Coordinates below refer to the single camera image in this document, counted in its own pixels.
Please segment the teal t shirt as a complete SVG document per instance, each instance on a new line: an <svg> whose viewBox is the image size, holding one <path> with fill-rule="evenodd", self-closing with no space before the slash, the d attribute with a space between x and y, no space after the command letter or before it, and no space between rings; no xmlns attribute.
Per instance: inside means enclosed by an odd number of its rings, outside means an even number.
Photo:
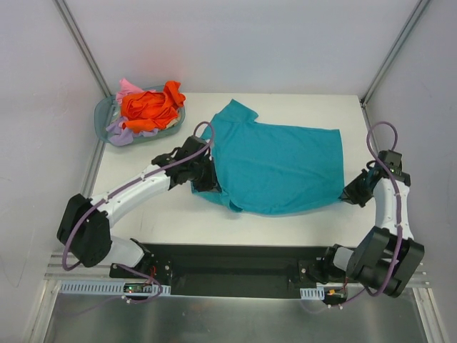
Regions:
<svg viewBox="0 0 457 343"><path fill-rule="evenodd" d="M334 204L345 187L337 129L264 124L231 100L201 135L214 138L218 192L191 191L234 212L286 215Z"/></svg>

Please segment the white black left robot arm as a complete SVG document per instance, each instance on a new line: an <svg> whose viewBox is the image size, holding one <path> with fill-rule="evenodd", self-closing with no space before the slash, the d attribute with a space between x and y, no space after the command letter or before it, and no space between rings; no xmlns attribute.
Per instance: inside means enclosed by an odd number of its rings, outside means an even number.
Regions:
<svg viewBox="0 0 457 343"><path fill-rule="evenodd" d="M136 278L145 277L151 269L151 252L137 239L116 237L111 230L139 205L186 182L198 192L220 190L209 155L188 161L163 155L115 189L91 198L82 194L70 198L57 232L64 245L64 270L117 264Z"/></svg>

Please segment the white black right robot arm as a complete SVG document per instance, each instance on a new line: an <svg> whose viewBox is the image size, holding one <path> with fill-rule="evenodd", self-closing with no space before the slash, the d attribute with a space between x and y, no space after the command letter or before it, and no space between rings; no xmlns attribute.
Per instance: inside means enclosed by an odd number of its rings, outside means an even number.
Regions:
<svg viewBox="0 0 457 343"><path fill-rule="evenodd" d="M375 225L351 250L338 244L327 249L321 261L323 282L347 277L362 284L373 296L382 292L398 297L421 263L425 248L413 240L408 224L410 175L401 172L381 177L371 196L375 199Z"/></svg>

